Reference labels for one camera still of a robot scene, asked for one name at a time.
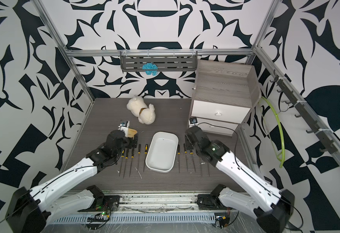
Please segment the yellow black file tool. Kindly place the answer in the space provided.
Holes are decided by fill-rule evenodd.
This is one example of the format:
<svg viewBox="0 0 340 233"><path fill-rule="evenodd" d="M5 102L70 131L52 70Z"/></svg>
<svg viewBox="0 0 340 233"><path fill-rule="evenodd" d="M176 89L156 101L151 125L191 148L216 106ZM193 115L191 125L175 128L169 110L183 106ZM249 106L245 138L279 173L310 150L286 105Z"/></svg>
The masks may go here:
<svg viewBox="0 0 340 233"><path fill-rule="evenodd" d="M139 165L140 165L140 154L141 154L141 144L138 145L138 164L136 169L139 170Z"/></svg>
<svg viewBox="0 0 340 233"><path fill-rule="evenodd" d="M130 170L129 170L129 177L131 177L131 173L132 173L132 166L133 166L133 160L135 158L135 148L132 148L131 151L131 163L130 163Z"/></svg>
<svg viewBox="0 0 340 233"><path fill-rule="evenodd" d="M148 150L149 150L149 145L146 144L145 152L144 152L144 161L143 161L143 172L145 172L145 169L146 169L146 158L147 158Z"/></svg>
<svg viewBox="0 0 340 233"><path fill-rule="evenodd" d="M128 156L129 156L129 150L130 150L130 149L126 149L125 162L124 162L123 179L125 178L126 166L127 166Z"/></svg>

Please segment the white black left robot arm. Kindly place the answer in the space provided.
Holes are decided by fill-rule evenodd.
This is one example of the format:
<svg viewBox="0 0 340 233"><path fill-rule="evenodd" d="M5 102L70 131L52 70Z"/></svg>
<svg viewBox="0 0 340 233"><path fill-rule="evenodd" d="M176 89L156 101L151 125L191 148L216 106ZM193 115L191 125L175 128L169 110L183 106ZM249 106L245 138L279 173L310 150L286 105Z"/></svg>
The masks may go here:
<svg viewBox="0 0 340 233"><path fill-rule="evenodd" d="M6 221L12 231L40 233L61 217L88 209L93 203L101 205L104 194L94 185L68 198L62 195L105 168L117 164L125 149L132 149L137 144L138 133L135 130L114 130L104 143L73 167L31 189L17 189L6 213Z"/></svg>

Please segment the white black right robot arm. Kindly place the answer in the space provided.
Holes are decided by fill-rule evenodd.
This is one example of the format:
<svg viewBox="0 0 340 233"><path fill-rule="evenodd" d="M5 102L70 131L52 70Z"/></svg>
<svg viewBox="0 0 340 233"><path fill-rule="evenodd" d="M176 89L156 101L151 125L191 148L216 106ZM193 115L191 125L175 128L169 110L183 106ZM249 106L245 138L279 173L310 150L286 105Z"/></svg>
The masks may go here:
<svg viewBox="0 0 340 233"><path fill-rule="evenodd" d="M232 178L247 194L234 193L219 184L211 193L225 207L231 207L256 220L267 233L281 233L294 212L295 196L287 189L278 189L237 159L221 141L211 141L198 126L185 131L185 137L203 161Z"/></svg>

